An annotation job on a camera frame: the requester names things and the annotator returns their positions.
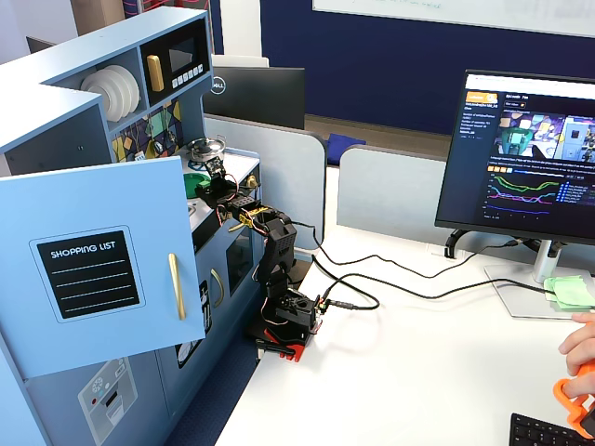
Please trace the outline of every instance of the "gold door handle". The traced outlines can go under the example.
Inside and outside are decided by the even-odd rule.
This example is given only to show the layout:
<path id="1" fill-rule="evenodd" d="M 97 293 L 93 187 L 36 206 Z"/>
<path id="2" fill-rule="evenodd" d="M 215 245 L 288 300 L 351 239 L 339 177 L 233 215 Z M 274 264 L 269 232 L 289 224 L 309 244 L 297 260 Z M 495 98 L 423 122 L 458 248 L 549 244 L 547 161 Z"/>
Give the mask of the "gold door handle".
<path id="1" fill-rule="evenodd" d="M 178 306 L 178 316 L 181 321 L 186 319 L 186 309 L 184 308 L 184 297 L 182 296 L 182 284 L 179 281 L 178 258 L 175 254 L 170 254 L 169 271 L 171 272 L 171 280 L 174 283 L 174 293 L 176 294 L 176 305 Z"/>
<path id="2" fill-rule="evenodd" d="M 223 281 L 221 280 L 221 277 L 218 275 L 218 273 L 214 269 L 211 269 L 211 275 L 215 278 L 215 280 L 219 284 L 219 290 L 221 292 L 221 296 L 219 297 L 219 299 L 217 299 L 217 302 L 215 302 L 215 308 L 217 308 L 219 305 L 221 305 L 221 302 L 223 302 L 223 296 L 225 295 L 225 288 L 223 288 Z"/>
<path id="3" fill-rule="evenodd" d="M 232 226 L 232 227 L 231 227 L 231 228 L 229 228 L 227 231 L 228 231 L 228 232 L 235 232 L 235 231 L 237 231 L 237 230 L 240 230 L 240 229 L 241 229 L 241 228 L 243 228 L 244 226 L 245 226 L 245 224 L 244 224 L 244 223 L 240 223 L 239 225 Z"/>

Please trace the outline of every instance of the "black keyboard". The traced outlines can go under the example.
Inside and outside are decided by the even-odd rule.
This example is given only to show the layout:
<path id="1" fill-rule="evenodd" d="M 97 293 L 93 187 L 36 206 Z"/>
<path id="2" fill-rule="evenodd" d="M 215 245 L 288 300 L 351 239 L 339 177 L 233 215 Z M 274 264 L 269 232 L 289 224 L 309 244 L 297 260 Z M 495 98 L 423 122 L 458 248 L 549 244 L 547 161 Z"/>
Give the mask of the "black keyboard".
<path id="1" fill-rule="evenodd" d="M 581 446 L 595 445 L 595 439 L 584 439 L 575 430 L 556 426 L 528 416 L 513 413 L 510 418 L 509 446 Z"/>

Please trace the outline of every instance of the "orange handle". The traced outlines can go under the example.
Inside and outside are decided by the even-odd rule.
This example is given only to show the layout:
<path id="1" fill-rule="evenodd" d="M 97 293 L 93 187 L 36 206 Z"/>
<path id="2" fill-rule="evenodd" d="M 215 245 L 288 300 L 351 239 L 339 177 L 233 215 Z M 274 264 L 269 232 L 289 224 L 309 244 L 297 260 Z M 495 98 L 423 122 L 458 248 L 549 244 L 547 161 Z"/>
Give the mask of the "orange handle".
<path id="1" fill-rule="evenodd" d="M 583 364 L 578 370 L 577 376 L 594 372 L 595 360 Z M 564 378 L 556 383 L 554 386 L 554 396 L 556 397 L 556 400 L 558 400 L 570 413 L 568 418 L 566 418 L 566 421 L 570 427 L 584 438 L 592 439 L 593 437 L 580 425 L 580 423 L 587 416 L 588 411 L 590 411 L 595 406 L 595 402 L 593 402 L 593 404 L 591 404 L 591 406 L 586 409 L 585 406 L 583 406 L 583 403 L 587 400 L 588 395 L 582 395 L 575 398 L 574 400 L 570 400 L 563 391 L 563 387 L 568 381 L 570 381 L 570 379 Z"/>

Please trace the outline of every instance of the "dell logo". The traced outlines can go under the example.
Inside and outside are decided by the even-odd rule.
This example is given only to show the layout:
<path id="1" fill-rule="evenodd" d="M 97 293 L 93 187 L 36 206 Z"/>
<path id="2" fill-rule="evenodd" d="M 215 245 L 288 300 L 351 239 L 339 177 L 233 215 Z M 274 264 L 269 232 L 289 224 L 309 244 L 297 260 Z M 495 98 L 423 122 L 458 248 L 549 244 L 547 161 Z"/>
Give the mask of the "dell logo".
<path id="1" fill-rule="evenodd" d="M 223 78 L 215 76 L 213 78 L 213 88 L 211 88 L 211 92 L 214 95 L 222 95 L 225 92 L 225 88 L 227 88 L 227 86 L 225 85 Z"/>

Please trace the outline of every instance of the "video thumbnail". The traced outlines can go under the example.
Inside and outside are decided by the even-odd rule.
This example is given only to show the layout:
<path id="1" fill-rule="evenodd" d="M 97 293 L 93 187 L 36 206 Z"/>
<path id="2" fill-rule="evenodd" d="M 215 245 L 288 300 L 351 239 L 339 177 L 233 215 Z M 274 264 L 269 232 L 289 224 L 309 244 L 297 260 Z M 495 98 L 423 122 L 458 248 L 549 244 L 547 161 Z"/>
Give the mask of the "video thumbnail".
<path id="1" fill-rule="evenodd" d="M 566 116 L 530 111 L 503 111 L 494 153 L 553 159 Z"/>
<path id="2" fill-rule="evenodd" d="M 561 144 L 554 158 L 580 163 L 595 163 L 595 120 L 569 117 Z"/>

